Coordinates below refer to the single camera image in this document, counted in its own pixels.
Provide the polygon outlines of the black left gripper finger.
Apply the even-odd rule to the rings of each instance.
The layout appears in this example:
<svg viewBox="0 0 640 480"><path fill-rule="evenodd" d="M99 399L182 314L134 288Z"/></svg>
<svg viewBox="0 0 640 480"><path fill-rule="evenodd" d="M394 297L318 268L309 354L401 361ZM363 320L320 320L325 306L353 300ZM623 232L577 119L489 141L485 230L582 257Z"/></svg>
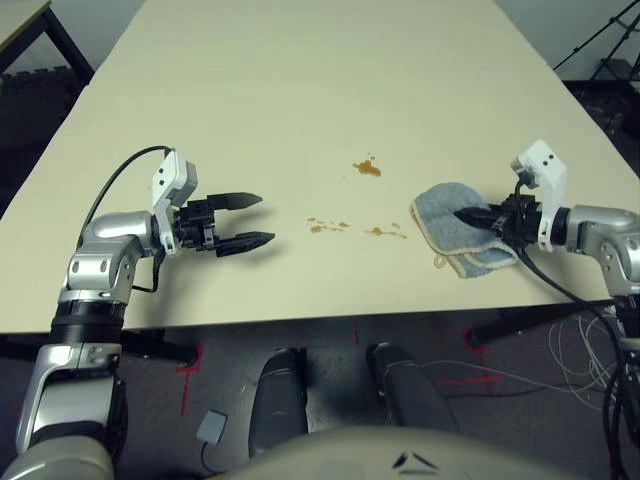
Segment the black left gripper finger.
<svg viewBox="0 0 640 480"><path fill-rule="evenodd" d="M207 196L207 202L211 210L241 210L263 201L257 194L248 192L232 192L211 194Z"/></svg>
<svg viewBox="0 0 640 480"><path fill-rule="evenodd" d="M232 238L217 238L214 250L217 257L243 254L266 245L274 238L274 233L258 231L246 232L237 234Z"/></svg>

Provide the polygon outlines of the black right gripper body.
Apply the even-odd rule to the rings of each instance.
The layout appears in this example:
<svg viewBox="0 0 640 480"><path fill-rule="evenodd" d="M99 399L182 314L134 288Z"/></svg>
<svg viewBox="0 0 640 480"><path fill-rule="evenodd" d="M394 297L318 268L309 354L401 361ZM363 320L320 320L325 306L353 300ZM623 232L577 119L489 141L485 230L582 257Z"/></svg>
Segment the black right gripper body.
<svg viewBox="0 0 640 480"><path fill-rule="evenodd" d="M492 231L511 248L535 244L541 219L539 206L534 195L510 194L500 205L492 206L497 215Z"/></svg>

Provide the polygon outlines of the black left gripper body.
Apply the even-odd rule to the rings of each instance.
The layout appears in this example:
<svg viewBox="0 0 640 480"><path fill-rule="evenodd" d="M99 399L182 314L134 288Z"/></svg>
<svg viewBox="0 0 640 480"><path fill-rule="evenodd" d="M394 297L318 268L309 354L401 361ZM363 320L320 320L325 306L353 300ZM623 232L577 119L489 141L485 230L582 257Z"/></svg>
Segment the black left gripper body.
<svg viewBox="0 0 640 480"><path fill-rule="evenodd" d="M182 248L222 253L215 234L215 211L224 207L222 196L188 201L174 215L173 230Z"/></svg>

